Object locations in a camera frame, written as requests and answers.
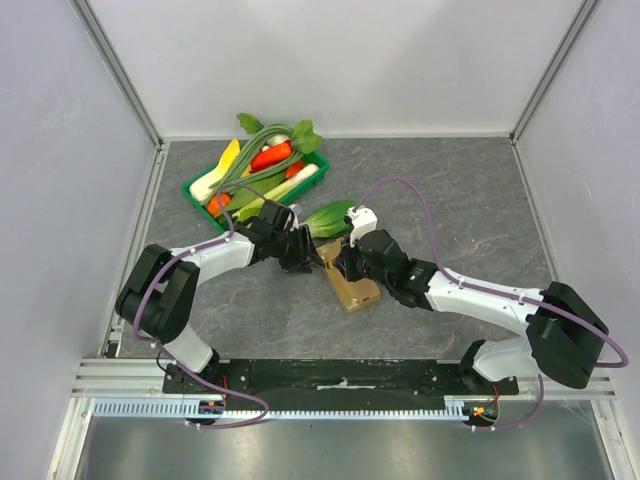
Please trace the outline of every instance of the green leaf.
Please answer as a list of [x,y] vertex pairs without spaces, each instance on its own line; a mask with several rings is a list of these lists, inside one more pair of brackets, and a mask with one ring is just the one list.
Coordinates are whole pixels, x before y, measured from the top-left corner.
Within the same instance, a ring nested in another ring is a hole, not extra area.
[[310,154],[322,143],[322,137],[313,131],[311,120],[302,120],[293,127],[291,146],[305,155]]
[[[282,182],[284,182],[285,174],[286,172],[282,171],[270,177],[263,178],[261,180],[256,180],[255,182],[251,183],[249,186],[264,195],[268,191],[273,190]],[[227,209],[227,211],[232,212],[234,210],[238,210],[244,207],[246,204],[253,201],[255,198],[256,198],[256,195],[253,192],[247,190],[246,188],[240,188],[236,191],[236,193],[233,194],[233,198],[229,202],[229,205],[227,205],[225,208]]]
[[250,135],[258,133],[264,128],[260,121],[249,113],[239,113],[236,118],[240,122],[240,126]]
[[353,200],[340,200],[316,210],[305,224],[313,238],[336,238],[349,232],[349,226],[344,221],[347,210],[355,206]]

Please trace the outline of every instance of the carrot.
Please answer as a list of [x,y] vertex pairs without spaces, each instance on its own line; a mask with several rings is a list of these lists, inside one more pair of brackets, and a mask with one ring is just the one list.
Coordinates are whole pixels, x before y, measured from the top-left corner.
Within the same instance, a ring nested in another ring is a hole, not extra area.
[[304,168],[304,162],[302,160],[298,160],[296,163],[287,168],[287,173],[285,174],[285,178],[295,177],[296,173]]
[[289,158],[293,153],[290,143],[291,142],[281,143],[256,155],[251,161],[251,172],[259,172]]
[[[227,205],[229,205],[229,202],[231,201],[231,195],[229,195],[228,193],[222,193],[220,194],[220,197],[222,200],[222,206],[226,207]],[[215,217],[220,213],[220,205],[218,205],[218,195],[214,195],[213,198],[209,200],[209,203],[207,204],[207,212],[212,217]]]

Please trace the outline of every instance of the robotic arm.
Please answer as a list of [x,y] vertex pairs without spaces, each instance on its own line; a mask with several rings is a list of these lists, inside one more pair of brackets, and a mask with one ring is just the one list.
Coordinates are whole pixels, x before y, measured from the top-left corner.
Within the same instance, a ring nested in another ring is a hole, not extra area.
[[[350,211],[352,232],[343,240],[334,264],[348,281],[368,278],[383,285],[393,298],[410,308],[454,312],[493,323],[517,334],[501,342],[474,342],[460,363],[463,382],[494,383],[505,377],[540,372],[572,387],[585,388],[604,342],[552,312],[522,302],[536,299],[560,307],[608,333],[607,327],[567,285],[552,282],[546,290],[519,289],[450,276],[434,263],[409,259],[385,230],[378,230],[375,214],[366,208]],[[116,301],[116,312],[133,323],[142,296],[152,279],[172,257],[192,253],[167,271],[164,289],[153,291],[144,309],[140,329],[193,372],[215,367],[218,353],[203,342],[188,319],[198,285],[226,271],[277,258],[286,272],[311,272],[322,266],[308,228],[298,226],[294,210],[266,201],[251,225],[239,226],[225,243],[198,249],[197,245],[167,250],[150,245],[143,251]],[[516,294],[519,300],[467,288],[464,283]]]

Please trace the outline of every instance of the white wall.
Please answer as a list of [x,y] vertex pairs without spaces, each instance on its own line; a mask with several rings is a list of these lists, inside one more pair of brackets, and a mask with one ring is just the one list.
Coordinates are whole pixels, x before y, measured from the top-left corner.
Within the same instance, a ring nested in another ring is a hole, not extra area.
[[164,136],[508,132],[580,0],[92,0]]
[[0,477],[44,478],[153,158],[67,0],[0,2]]
[[[631,358],[612,371],[640,448],[640,3],[595,12],[521,150],[561,278]],[[606,356],[614,354],[607,351]]]

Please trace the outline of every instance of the vegetable basket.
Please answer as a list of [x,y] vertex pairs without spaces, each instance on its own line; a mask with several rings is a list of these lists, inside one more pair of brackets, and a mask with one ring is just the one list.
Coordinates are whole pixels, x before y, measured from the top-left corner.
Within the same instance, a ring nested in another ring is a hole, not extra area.
[[[329,161],[326,158],[324,158],[322,155],[317,153],[317,152],[312,152],[309,155],[305,155],[303,161],[304,161],[305,165],[308,165],[310,163],[313,163],[313,164],[317,165],[318,171],[315,172],[313,175],[311,175],[306,180],[303,180],[300,183],[300,185],[297,185],[293,190],[291,190],[289,193],[287,193],[280,200],[280,203],[282,203],[284,205],[291,205],[298,198],[300,198],[300,196],[302,196],[303,193],[305,193],[307,190],[311,189],[311,187],[313,187],[314,185],[317,185],[324,178],[324,176],[327,173],[327,170],[329,169]],[[189,180],[187,183],[185,183],[182,186],[182,193],[183,193],[183,195],[185,197],[187,197],[189,202],[191,202],[191,204],[197,210],[199,210],[200,213],[202,213],[202,215],[204,215],[207,218],[207,220],[213,224],[214,227],[216,227],[216,229],[218,231],[224,232],[224,231],[229,229],[229,226],[227,225],[227,223],[224,220],[224,218],[221,219],[220,222],[218,222],[215,218],[213,218],[211,215],[209,215],[209,212],[207,212],[205,207],[200,205],[200,203],[195,198],[193,198],[191,196],[191,193],[189,192],[189,187],[191,187],[191,184],[193,182],[195,182],[196,180],[198,180],[200,177],[202,177],[202,176],[206,175],[207,173],[209,173],[214,168],[216,168],[216,165],[217,165],[217,162],[215,164],[211,165],[211,167],[208,168],[207,170],[201,172],[199,175],[193,177],[191,180]]]

